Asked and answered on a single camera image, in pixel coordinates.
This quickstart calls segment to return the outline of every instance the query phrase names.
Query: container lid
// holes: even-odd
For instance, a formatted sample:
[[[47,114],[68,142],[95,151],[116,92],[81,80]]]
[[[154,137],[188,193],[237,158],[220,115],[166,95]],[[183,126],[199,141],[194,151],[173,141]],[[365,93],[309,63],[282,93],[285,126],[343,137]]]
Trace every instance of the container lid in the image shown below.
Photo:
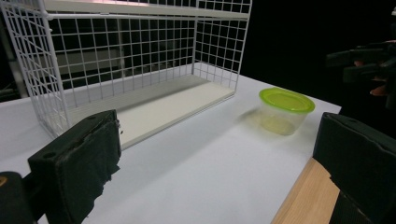
[[[315,109],[315,103],[306,96],[277,87],[260,91],[260,98],[268,105],[291,113],[306,114]]]

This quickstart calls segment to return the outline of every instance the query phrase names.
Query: black background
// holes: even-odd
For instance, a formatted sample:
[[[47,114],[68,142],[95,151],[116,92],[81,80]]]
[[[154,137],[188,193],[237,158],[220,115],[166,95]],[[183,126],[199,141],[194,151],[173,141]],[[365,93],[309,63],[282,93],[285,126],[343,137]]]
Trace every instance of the black background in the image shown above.
[[[329,53],[392,39],[394,0],[253,1],[241,74],[340,105],[340,114],[396,138],[396,113],[370,90],[381,83],[343,83]]]

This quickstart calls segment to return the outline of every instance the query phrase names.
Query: wire rack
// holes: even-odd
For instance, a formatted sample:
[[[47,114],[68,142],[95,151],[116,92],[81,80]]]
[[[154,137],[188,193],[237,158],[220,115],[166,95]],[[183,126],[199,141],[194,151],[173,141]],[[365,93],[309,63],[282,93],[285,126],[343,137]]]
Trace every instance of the wire rack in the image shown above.
[[[153,118],[172,118],[127,137],[124,147],[233,95],[252,4],[248,0],[0,2],[37,118],[52,136],[95,112],[117,109],[122,117],[125,111],[165,99],[168,110],[163,105],[149,109],[161,114],[150,117],[143,111],[137,120],[131,119],[136,115],[125,117],[126,126],[147,122],[130,133],[145,130]],[[183,99],[197,105],[180,108]]]

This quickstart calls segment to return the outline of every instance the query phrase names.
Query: white tabletop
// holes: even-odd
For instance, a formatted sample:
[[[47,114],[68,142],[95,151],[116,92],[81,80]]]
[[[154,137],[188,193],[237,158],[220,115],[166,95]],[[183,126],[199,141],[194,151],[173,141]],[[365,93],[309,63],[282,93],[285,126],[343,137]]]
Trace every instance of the white tabletop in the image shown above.
[[[316,109],[296,133],[270,133],[254,113],[269,87],[241,76],[231,99],[122,151],[83,223],[270,223],[312,156],[322,113],[340,106],[310,97]],[[0,171],[27,175],[50,136],[29,99],[0,104],[0,124]]]

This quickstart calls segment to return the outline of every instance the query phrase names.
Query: clear plastic container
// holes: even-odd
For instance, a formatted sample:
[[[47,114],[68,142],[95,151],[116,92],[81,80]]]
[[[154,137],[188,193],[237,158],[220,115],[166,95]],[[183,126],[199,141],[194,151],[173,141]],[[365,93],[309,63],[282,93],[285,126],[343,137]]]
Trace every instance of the clear plastic container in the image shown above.
[[[261,126],[282,135],[293,134],[315,109],[315,103],[308,97],[277,87],[260,91],[260,98]]]

